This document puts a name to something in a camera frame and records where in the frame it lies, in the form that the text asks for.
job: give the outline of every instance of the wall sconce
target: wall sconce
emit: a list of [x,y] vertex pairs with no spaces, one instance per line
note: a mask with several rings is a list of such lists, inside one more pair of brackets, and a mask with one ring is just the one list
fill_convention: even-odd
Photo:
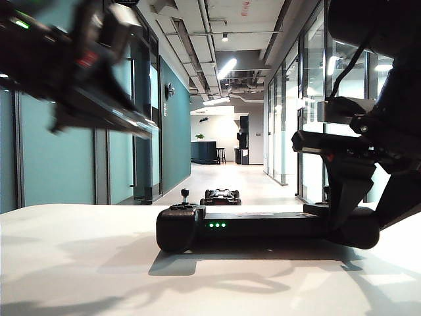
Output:
[[172,86],[171,82],[165,86],[165,99],[168,100],[176,93],[176,89]]

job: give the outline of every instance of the table surface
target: table surface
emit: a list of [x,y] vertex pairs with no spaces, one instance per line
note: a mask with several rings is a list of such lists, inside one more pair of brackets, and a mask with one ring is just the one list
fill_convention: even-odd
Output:
[[420,215],[382,232],[372,250],[301,240],[166,255],[155,241],[163,208],[0,215],[1,315],[421,315]]

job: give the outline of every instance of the robotic arm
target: robotic arm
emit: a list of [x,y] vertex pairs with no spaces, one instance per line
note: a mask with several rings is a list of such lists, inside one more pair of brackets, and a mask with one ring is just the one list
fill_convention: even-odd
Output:
[[[36,12],[42,2],[27,9]],[[104,16],[101,9],[102,1],[81,1],[67,34],[0,0],[0,41],[8,43],[0,50],[0,85],[56,101],[53,132],[79,126],[147,138],[157,126],[134,106],[111,70],[141,25],[124,5],[112,4]]]
[[322,104],[330,122],[349,123],[359,138],[299,131],[294,150],[321,155],[330,184],[329,226],[341,227],[371,189],[379,163],[391,175],[373,217],[380,230],[421,211],[421,20],[417,0],[332,0],[329,31],[340,42],[394,58],[379,98],[367,100],[336,97],[338,77],[331,96]]

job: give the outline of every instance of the tiled floor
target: tiled floor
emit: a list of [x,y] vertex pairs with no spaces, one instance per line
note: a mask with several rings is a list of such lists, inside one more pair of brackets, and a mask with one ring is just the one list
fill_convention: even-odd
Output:
[[223,188],[239,190],[243,205],[297,205],[296,185],[280,186],[263,172],[263,166],[242,166],[235,163],[225,165],[191,165],[191,176],[176,186],[154,205],[171,205],[182,201],[181,189],[190,191],[189,201],[199,203],[206,189]]

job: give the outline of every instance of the dark counter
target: dark counter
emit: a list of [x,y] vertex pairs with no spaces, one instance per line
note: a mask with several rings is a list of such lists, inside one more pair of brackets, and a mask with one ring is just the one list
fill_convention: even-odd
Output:
[[191,162],[202,165],[216,165],[218,163],[216,142],[192,142]]

